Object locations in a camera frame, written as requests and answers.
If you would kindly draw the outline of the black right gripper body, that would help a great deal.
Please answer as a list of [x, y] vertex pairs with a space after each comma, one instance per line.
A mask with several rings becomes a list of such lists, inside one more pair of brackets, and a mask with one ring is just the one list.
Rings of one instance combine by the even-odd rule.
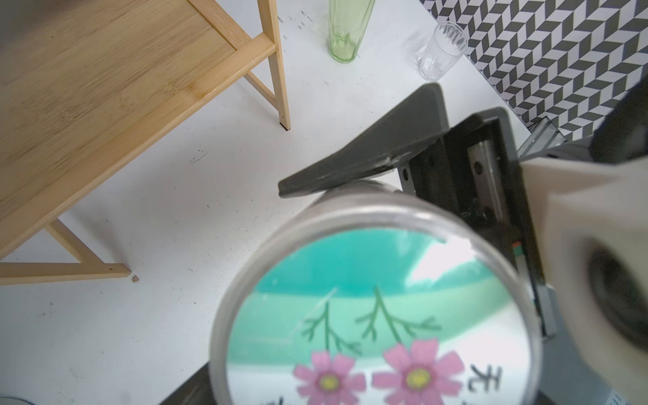
[[455, 214], [514, 266], [542, 335], [557, 334], [510, 118], [472, 114], [399, 167], [405, 192]]

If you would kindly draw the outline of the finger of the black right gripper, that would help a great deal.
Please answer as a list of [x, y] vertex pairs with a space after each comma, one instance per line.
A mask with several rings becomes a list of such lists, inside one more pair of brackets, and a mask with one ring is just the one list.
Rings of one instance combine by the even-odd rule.
[[404, 165], [450, 130], [438, 84], [424, 84], [341, 150], [278, 183], [280, 197], [301, 197]]

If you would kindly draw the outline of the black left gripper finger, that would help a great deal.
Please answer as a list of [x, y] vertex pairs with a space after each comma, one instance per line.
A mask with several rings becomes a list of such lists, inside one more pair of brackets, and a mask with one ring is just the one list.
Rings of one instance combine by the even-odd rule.
[[205, 364], [160, 404], [215, 405], [209, 378], [209, 364]]

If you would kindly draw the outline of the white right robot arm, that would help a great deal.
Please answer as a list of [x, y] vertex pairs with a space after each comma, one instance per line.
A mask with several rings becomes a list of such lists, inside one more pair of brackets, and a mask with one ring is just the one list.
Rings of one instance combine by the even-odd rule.
[[[632, 88], [594, 135], [519, 158], [511, 123], [500, 107], [472, 114], [450, 127], [442, 88], [416, 89], [353, 141], [278, 183], [282, 198], [324, 192], [397, 169], [406, 193], [455, 214], [515, 264], [521, 248], [541, 330], [549, 335], [548, 310], [538, 296], [547, 283], [538, 249], [521, 163], [555, 161], [620, 164], [647, 156], [647, 79]], [[629, 270], [606, 248], [586, 260], [588, 287], [604, 319], [631, 343], [647, 348], [647, 297], [640, 298]]]

